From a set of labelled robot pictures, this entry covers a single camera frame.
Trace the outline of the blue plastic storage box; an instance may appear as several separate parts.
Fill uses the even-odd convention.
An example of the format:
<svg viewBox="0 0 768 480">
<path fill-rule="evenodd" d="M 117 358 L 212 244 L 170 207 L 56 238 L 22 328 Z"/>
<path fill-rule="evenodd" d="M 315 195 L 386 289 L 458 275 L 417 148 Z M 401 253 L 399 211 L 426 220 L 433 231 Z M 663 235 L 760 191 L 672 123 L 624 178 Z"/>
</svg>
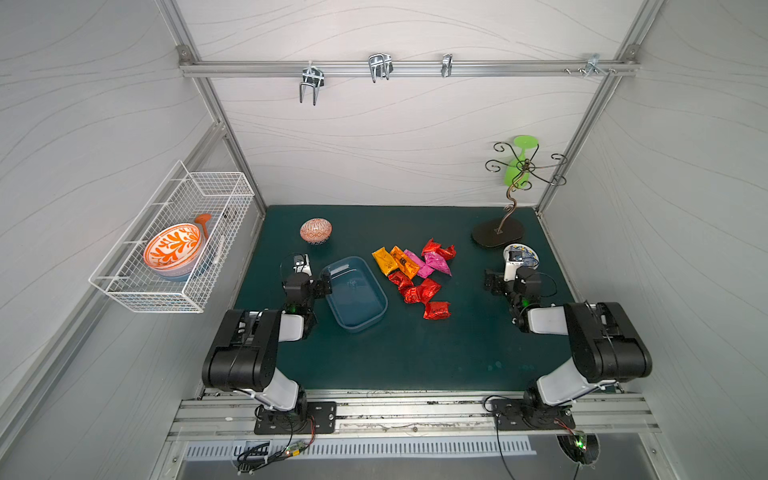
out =
<svg viewBox="0 0 768 480">
<path fill-rule="evenodd" d="M 337 324 L 348 333 L 359 333 L 381 321 L 389 302 L 366 261 L 349 256 L 327 265 L 331 293 L 326 296 Z"/>
</svg>

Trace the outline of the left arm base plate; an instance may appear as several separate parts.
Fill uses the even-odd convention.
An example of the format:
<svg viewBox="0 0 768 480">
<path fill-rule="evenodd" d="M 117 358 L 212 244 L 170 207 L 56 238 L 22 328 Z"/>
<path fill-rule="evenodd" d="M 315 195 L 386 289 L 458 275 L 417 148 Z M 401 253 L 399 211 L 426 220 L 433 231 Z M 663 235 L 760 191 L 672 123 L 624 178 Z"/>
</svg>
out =
<svg viewBox="0 0 768 480">
<path fill-rule="evenodd" d="M 336 430 L 338 404 L 332 401 L 299 402 L 291 411 L 255 409 L 255 435 L 331 434 Z"/>
</svg>

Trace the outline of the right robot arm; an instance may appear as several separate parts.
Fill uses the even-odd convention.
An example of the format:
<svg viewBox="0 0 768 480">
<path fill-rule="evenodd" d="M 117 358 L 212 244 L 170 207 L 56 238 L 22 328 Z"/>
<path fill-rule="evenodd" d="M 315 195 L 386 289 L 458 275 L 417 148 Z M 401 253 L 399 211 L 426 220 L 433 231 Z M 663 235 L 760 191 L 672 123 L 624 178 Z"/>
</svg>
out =
<svg viewBox="0 0 768 480">
<path fill-rule="evenodd" d="M 484 289 L 507 300 L 511 321 L 521 332 L 568 339 L 570 357 L 539 377 L 526 393 L 539 408 L 566 406 L 596 390 L 648 377 L 650 351 L 621 304 L 541 303 L 542 275 L 521 266 L 510 280 L 500 272 L 484 272 Z"/>
</svg>

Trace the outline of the small magenta tea bag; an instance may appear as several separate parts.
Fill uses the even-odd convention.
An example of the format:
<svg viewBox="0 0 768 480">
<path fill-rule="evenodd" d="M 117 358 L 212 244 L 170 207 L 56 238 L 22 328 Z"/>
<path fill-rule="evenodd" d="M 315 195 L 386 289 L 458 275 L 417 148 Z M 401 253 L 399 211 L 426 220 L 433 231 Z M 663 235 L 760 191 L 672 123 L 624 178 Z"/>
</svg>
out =
<svg viewBox="0 0 768 480">
<path fill-rule="evenodd" d="M 428 278 L 433 272 L 434 269 L 426 264 L 424 260 L 422 260 L 417 254 L 410 250 L 405 250 L 404 254 L 412 261 L 414 262 L 418 267 L 417 275 L 422 278 L 426 279 Z"/>
</svg>

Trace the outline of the yellow tea bag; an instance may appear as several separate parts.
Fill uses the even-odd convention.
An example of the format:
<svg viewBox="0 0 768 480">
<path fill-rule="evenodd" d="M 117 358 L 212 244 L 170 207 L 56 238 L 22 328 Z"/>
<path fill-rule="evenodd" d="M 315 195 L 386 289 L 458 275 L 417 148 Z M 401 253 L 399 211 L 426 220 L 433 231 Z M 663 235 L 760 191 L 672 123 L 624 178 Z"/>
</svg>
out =
<svg viewBox="0 0 768 480">
<path fill-rule="evenodd" d="M 373 252 L 372 257 L 385 276 L 389 276 L 399 269 L 398 262 L 384 247 Z"/>
</svg>

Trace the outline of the large magenta tea bag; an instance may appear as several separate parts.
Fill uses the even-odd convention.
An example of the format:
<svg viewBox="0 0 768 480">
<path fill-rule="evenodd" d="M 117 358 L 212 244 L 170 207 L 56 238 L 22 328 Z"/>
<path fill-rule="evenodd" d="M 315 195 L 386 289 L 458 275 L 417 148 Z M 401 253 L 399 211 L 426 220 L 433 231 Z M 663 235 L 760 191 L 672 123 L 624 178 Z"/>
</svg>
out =
<svg viewBox="0 0 768 480">
<path fill-rule="evenodd" d="M 430 251 L 426 252 L 424 254 L 424 261 L 425 264 L 432 268 L 435 271 L 441 272 L 445 275 L 451 276 L 452 272 L 450 270 L 450 267 L 447 263 L 447 260 L 443 258 L 439 253 L 436 251 Z"/>
</svg>

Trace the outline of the red tea bag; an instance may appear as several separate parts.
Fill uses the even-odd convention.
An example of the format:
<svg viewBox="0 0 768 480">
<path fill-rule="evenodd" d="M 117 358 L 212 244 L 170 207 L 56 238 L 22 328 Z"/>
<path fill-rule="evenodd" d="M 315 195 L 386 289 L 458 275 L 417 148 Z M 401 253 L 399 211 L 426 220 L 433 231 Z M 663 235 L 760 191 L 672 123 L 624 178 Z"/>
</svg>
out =
<svg viewBox="0 0 768 480">
<path fill-rule="evenodd" d="M 426 278 L 416 287 L 418 300 L 422 304 L 432 301 L 434 296 L 440 291 L 441 285 L 431 278 Z"/>
<path fill-rule="evenodd" d="M 406 304 L 421 303 L 420 288 L 417 286 L 410 286 L 400 290 L 403 300 Z"/>
<path fill-rule="evenodd" d="M 387 278 L 397 287 L 400 292 L 414 286 L 412 279 L 400 270 L 393 271 L 387 276 Z"/>
<path fill-rule="evenodd" d="M 423 318 L 427 320 L 442 320 L 451 316 L 449 302 L 428 302 L 424 305 Z"/>
<path fill-rule="evenodd" d="M 444 258 L 446 261 L 452 260 L 456 257 L 456 249 L 454 245 L 451 245 L 447 248 L 440 247 L 436 250 L 436 252 Z"/>
<path fill-rule="evenodd" d="M 429 252 L 437 252 L 441 248 L 441 244 L 435 242 L 433 239 L 427 241 L 426 245 L 421 251 L 421 255 L 425 256 Z"/>
</svg>

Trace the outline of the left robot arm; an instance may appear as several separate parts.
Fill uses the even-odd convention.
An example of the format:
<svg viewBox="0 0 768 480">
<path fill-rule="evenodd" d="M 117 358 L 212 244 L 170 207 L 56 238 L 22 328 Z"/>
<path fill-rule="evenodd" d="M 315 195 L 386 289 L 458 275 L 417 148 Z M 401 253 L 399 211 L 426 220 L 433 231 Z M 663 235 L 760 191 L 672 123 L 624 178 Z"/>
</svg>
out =
<svg viewBox="0 0 768 480">
<path fill-rule="evenodd" d="M 306 393 L 277 367 L 282 343 L 308 338 L 317 324 L 314 303 L 332 293 L 329 274 L 299 272 L 283 281 L 278 309 L 225 312 L 202 365 L 207 388 L 243 394 L 266 410 L 305 417 Z"/>
</svg>

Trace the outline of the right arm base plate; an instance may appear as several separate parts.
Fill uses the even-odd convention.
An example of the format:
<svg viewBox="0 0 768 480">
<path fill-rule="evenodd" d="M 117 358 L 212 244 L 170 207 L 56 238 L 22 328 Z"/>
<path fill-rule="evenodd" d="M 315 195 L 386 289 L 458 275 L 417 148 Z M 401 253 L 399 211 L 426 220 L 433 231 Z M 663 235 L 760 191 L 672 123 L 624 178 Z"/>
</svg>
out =
<svg viewBox="0 0 768 480">
<path fill-rule="evenodd" d="M 549 406 L 524 399 L 490 397 L 485 408 L 502 432 L 532 430 L 575 431 L 576 424 L 567 406 Z"/>
</svg>

